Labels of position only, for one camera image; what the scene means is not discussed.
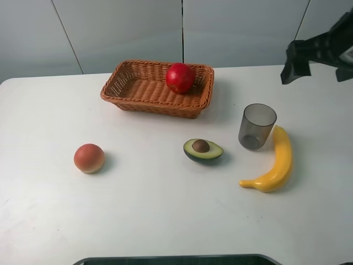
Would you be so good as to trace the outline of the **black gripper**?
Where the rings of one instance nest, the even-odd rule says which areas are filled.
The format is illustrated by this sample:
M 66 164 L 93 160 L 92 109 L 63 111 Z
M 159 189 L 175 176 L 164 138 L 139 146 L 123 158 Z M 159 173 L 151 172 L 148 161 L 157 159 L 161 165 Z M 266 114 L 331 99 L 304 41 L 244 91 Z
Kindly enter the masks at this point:
M 280 77 L 283 85 L 311 76 L 309 61 L 337 67 L 338 82 L 353 79 L 352 13 L 346 12 L 329 31 L 307 40 L 294 40 L 286 50 Z

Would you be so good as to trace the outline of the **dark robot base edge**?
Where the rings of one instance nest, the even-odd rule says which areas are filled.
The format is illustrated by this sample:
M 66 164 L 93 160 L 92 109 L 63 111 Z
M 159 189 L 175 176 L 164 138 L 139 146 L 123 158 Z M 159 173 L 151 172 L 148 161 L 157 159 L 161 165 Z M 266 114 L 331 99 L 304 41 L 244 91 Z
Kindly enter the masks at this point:
M 205 256 L 159 256 L 159 257 L 96 257 L 85 258 L 75 264 L 117 265 L 202 265 L 202 264 L 279 264 L 261 255 L 205 255 Z

